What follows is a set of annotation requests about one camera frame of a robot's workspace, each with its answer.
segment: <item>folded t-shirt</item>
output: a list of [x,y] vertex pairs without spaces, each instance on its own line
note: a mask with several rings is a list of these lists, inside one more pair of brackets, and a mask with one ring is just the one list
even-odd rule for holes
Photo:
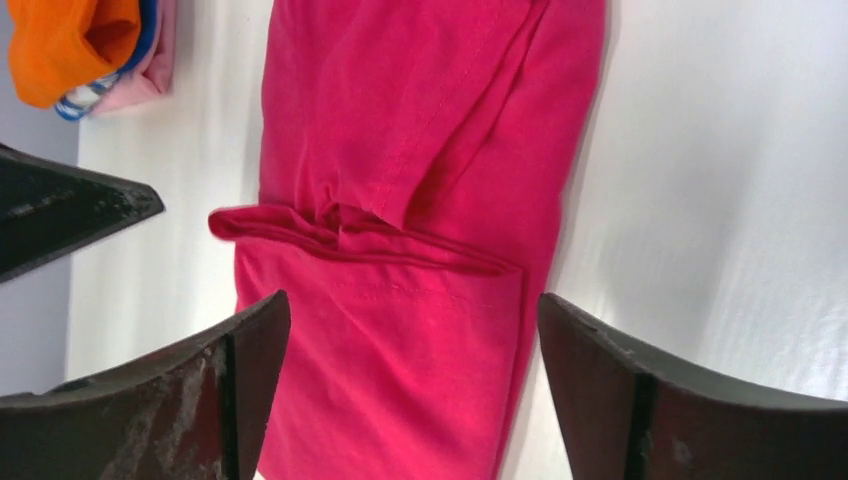
[[210,218],[291,302],[266,479],[497,477],[604,9],[275,2],[259,205]]

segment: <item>gray wall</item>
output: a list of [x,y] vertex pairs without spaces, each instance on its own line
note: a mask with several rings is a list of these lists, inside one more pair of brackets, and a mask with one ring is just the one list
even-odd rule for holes
[[[0,6],[0,142],[50,160],[76,163],[79,128],[50,110],[21,103],[6,52],[12,22]],[[0,284],[0,395],[40,392],[64,379],[71,264],[65,258]]]

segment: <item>white surface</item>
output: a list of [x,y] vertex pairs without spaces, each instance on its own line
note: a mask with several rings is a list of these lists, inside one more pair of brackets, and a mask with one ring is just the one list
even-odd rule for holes
[[[254,194],[270,1],[181,0],[174,97],[83,125],[82,165],[151,183],[170,210],[75,258],[71,376],[232,310],[231,252],[205,218]],[[552,287],[685,358],[848,399],[848,4],[611,10]],[[504,478],[567,471],[537,362]]]

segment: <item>black plastic part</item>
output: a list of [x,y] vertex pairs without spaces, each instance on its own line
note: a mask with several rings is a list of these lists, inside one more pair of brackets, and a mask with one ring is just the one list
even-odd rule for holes
[[0,144],[0,283],[163,210],[147,185]]
[[708,370],[554,295],[539,336],[575,480],[848,479],[848,403]]
[[0,398],[0,478],[252,479],[289,327],[280,292],[120,367]]

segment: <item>orange cloth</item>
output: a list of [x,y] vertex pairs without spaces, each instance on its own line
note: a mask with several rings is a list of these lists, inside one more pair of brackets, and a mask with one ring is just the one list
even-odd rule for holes
[[137,0],[7,0],[15,22],[9,71],[18,97],[53,106],[68,91],[115,72],[141,31]]

